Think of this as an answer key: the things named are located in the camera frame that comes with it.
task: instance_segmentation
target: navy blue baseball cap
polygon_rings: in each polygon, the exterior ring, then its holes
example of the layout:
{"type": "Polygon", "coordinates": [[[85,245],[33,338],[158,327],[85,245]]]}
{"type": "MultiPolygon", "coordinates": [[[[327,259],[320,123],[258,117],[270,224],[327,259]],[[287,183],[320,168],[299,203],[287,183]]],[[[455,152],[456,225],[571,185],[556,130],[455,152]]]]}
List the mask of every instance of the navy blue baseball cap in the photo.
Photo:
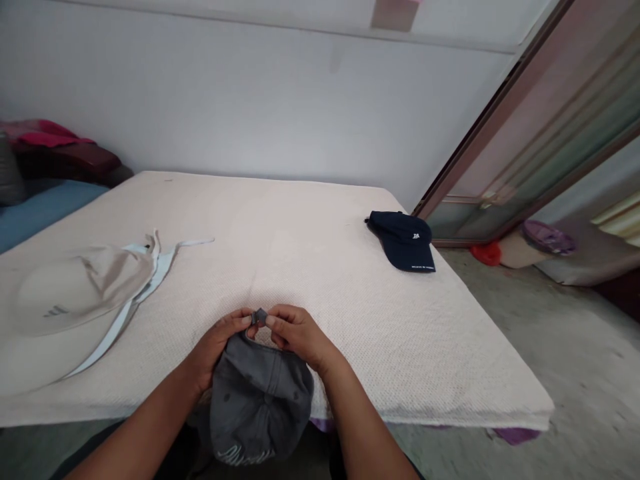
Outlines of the navy blue baseball cap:
{"type": "Polygon", "coordinates": [[[400,270],[435,271],[431,256],[431,229],[427,222],[402,212],[372,211],[367,222],[382,242],[387,258],[400,270]]]}

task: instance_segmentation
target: curtain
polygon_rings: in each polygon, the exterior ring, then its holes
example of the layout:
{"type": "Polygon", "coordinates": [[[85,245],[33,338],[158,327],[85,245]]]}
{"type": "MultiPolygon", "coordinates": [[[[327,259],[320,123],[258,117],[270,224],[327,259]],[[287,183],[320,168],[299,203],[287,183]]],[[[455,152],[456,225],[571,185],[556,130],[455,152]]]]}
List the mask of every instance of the curtain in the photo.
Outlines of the curtain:
{"type": "Polygon", "coordinates": [[[603,232],[640,247],[640,191],[606,209],[591,223],[603,232]]]}

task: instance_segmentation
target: white bucket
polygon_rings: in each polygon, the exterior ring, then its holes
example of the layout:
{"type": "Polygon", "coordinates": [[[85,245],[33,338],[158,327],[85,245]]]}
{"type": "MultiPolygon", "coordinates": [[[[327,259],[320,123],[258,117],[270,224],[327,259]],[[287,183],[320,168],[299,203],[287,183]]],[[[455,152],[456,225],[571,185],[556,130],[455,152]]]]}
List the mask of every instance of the white bucket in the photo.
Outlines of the white bucket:
{"type": "Polygon", "coordinates": [[[542,260],[554,258],[551,253],[541,252],[530,247],[520,229],[516,229],[504,237],[500,242],[500,264],[509,268],[523,268],[542,260]]]}

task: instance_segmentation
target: mattress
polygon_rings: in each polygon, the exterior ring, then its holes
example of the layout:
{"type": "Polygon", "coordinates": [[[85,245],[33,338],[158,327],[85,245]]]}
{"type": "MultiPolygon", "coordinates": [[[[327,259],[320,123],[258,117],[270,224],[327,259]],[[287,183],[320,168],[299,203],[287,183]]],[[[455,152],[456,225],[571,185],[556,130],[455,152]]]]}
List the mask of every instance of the mattress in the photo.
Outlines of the mattress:
{"type": "MultiPolygon", "coordinates": [[[[124,417],[239,307],[305,307],[392,423],[546,430],[553,403],[435,248],[436,273],[387,260],[364,218],[402,211],[388,191],[302,181],[142,172],[0,255],[0,305],[20,271],[159,230],[181,249],[168,276],[88,370],[0,399],[0,425],[124,417]]],[[[317,376],[312,418],[331,418],[317,376]]]]}

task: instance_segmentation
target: blue bed sheet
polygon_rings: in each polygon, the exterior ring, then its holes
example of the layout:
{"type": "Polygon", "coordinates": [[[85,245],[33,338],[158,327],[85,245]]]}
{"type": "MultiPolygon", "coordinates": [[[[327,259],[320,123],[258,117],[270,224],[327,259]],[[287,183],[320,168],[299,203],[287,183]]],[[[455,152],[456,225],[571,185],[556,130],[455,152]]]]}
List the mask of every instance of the blue bed sheet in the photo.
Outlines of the blue bed sheet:
{"type": "Polygon", "coordinates": [[[0,207],[0,253],[84,207],[109,189],[74,180],[38,179],[25,182],[28,198],[0,207]]]}

